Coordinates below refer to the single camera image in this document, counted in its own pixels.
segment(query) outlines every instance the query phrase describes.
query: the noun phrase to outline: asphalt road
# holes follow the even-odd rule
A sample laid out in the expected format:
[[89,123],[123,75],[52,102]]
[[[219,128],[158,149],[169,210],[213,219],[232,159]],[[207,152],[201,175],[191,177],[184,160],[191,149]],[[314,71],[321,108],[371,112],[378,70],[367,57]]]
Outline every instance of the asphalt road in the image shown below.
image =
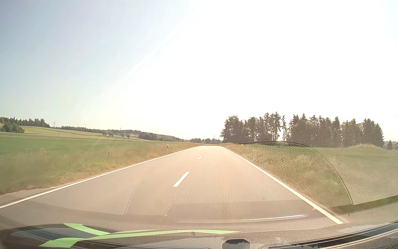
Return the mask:
[[225,148],[199,146],[0,205],[0,229],[81,223],[256,232],[338,224],[315,205]]

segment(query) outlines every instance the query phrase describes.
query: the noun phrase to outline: sky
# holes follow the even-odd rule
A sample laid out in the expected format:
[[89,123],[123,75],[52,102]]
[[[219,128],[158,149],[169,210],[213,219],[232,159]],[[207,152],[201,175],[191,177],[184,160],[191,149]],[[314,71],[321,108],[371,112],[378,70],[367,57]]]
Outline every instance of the sky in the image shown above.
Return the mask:
[[398,1],[0,0],[0,116],[216,138],[228,116],[398,140]]

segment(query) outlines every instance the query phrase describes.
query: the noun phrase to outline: green field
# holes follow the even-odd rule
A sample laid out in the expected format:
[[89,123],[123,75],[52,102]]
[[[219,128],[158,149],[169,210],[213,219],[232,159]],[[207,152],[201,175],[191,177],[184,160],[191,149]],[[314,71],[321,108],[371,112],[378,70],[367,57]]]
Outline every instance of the green field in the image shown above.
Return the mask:
[[31,135],[40,135],[40,136],[56,136],[56,137],[72,137],[72,138],[92,138],[92,139],[125,139],[125,140],[140,140],[140,141],[148,141],[144,139],[137,138],[135,136],[130,136],[130,138],[121,137],[119,135],[111,136],[103,136],[101,133],[89,133],[89,132],[80,132],[80,131],[70,131],[70,130],[62,130],[57,128],[45,128],[45,127],[36,127],[36,126],[21,126],[24,129],[24,134]]
[[374,147],[303,148],[223,144],[324,207],[398,195],[398,151]]
[[30,134],[0,132],[0,194],[58,186],[201,145],[168,142],[167,150],[167,142],[75,133],[56,137],[55,131],[27,128]]

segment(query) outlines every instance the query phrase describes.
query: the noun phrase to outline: farmland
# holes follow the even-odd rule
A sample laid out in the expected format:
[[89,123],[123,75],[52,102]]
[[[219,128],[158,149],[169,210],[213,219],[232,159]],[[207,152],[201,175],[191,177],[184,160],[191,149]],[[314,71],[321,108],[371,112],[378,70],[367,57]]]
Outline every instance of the farmland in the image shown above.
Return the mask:
[[53,187],[200,144],[105,137],[102,134],[24,126],[0,132],[0,194]]

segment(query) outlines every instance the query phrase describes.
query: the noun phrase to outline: grassy embankment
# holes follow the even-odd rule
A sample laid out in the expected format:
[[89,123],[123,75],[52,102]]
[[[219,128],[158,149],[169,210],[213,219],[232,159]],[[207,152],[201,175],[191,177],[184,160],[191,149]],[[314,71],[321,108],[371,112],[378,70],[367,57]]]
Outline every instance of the grassy embankment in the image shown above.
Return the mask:
[[353,204],[398,195],[398,151],[372,146],[300,148],[260,144],[223,144],[297,192],[325,207]]
[[58,186],[201,145],[75,133],[56,137],[55,131],[24,128],[25,134],[0,132],[0,194]]

